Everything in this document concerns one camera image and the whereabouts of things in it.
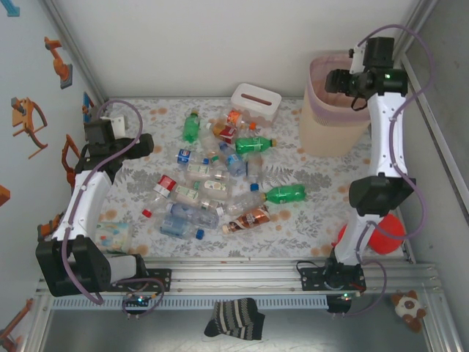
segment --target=green plastic bottle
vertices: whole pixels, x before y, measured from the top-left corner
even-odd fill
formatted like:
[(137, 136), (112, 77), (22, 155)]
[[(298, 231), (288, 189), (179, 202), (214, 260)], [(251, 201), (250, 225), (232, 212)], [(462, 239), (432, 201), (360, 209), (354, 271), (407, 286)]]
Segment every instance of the green plastic bottle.
[(306, 193), (304, 185), (274, 187), (265, 194), (265, 200), (276, 204), (299, 202), (305, 198)]
[(267, 139), (264, 137), (238, 138), (236, 140), (236, 151), (238, 154), (249, 152), (263, 152), (264, 150), (275, 147), (277, 141), (275, 139)]
[(186, 142), (194, 143), (199, 137), (199, 126), (199, 112), (193, 109), (191, 114), (185, 119), (182, 139), (184, 139)]

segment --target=metal floor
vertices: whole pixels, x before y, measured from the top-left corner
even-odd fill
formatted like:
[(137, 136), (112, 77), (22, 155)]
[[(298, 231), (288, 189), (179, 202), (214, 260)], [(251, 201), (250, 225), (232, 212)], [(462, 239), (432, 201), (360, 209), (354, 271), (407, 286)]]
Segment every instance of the metal floor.
[[(352, 310), (369, 303), (370, 296), (364, 296)], [(358, 318), (332, 319), (315, 309), (261, 312), (266, 315), (263, 340), (247, 342), (205, 337), (209, 310), (156, 311), (140, 321), (127, 320), (118, 311), (54, 311), (42, 351), (428, 351), (425, 333), (414, 334), (406, 327), (389, 296)]]

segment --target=plush bear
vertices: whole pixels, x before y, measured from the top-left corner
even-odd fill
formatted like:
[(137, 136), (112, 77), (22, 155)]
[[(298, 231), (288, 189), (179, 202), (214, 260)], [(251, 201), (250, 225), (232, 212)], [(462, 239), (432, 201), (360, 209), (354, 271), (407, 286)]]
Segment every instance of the plush bear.
[(426, 315), (425, 309), (418, 301), (417, 292), (409, 291), (407, 294), (395, 293), (391, 300), (396, 307), (396, 314), (401, 317), (413, 332), (422, 330), (422, 319)]

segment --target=blue bottle cap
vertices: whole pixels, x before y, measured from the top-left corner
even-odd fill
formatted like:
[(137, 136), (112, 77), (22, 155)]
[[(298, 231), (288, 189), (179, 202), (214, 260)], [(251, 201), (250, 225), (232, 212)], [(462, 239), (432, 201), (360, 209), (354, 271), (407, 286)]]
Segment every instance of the blue bottle cap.
[(199, 229), (199, 230), (197, 230), (196, 238), (197, 238), (198, 240), (201, 240), (201, 239), (203, 239), (204, 234), (205, 234), (205, 231)]

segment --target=floral tablecloth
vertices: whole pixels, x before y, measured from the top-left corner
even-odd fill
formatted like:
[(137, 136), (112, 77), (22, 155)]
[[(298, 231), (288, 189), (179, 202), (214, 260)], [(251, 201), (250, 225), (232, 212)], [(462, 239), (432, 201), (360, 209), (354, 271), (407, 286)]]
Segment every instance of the floral tablecloth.
[[(144, 119), (144, 133), (151, 133), (155, 148), (150, 156), (124, 161), (117, 173), (101, 211), (101, 221), (121, 221), (133, 225), (131, 252), (157, 257), (306, 257), (328, 256), (331, 243), (347, 221), (349, 184), (366, 175), (371, 141), (363, 135), (346, 156), (315, 158), (304, 153), (298, 136), (298, 121), (302, 100), (283, 100), (273, 128), (260, 128), (256, 134), (276, 138), (277, 147), (263, 155), (264, 180), (261, 190), (274, 186), (302, 183), (308, 196), (305, 202), (275, 205), (267, 203), (272, 221), (249, 231), (224, 235), (221, 225), (230, 218), (224, 216), (216, 230), (206, 230), (203, 240), (184, 241), (160, 234), (154, 220), (141, 214), (145, 196), (162, 174), (185, 182), (182, 169), (169, 161), (169, 148), (190, 147), (202, 151), (200, 143), (192, 145), (182, 140), (185, 114), (198, 108), (202, 124), (220, 117), (228, 99), (130, 99)], [(126, 116), (127, 136), (135, 136), (138, 120), (123, 104), (114, 104), (109, 116)], [(249, 190), (245, 178), (239, 177), (234, 194)], [(401, 249), (390, 254), (402, 257)]]

